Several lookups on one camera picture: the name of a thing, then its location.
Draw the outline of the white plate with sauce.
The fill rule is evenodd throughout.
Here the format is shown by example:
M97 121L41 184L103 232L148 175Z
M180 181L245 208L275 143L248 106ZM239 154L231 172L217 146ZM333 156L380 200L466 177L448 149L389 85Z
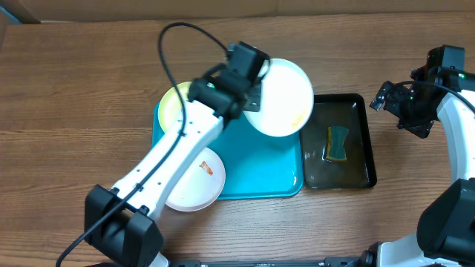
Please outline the white plate with sauce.
M314 92L306 73L295 63L272 59L261 84L261 108L244 113L262 134L289 136L307 123L314 106Z

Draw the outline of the green yellow sponge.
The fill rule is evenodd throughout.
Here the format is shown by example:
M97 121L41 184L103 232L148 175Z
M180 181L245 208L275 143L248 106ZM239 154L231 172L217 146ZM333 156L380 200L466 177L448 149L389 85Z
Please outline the green yellow sponge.
M330 126L327 128L327 146L325 160L331 162L345 162L347 160L344 143L349 129L343 126Z

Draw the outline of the yellow plate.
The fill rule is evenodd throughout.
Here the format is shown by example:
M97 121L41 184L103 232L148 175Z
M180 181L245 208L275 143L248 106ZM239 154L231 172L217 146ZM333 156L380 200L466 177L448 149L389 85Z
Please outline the yellow plate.
M172 87L163 95L158 104L157 118L163 132L168 130L180 113L180 100L174 87Z

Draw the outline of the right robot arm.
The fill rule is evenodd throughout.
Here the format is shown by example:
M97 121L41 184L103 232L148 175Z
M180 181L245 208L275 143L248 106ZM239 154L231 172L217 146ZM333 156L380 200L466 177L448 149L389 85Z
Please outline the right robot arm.
M374 243L340 266L474 265L474 75L450 67L421 67L411 79L385 82L371 108L391 112L399 128L425 138L442 123L451 164L451 185L419 218L415 233Z

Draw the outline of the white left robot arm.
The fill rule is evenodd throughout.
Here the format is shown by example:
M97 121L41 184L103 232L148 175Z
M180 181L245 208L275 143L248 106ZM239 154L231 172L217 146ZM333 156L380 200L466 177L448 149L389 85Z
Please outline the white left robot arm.
M233 70L195 79L179 97L181 114L145 158L112 189L97 185L86 196L82 239L120 266L169 266L156 224L166 200L199 153L251 103L262 81Z

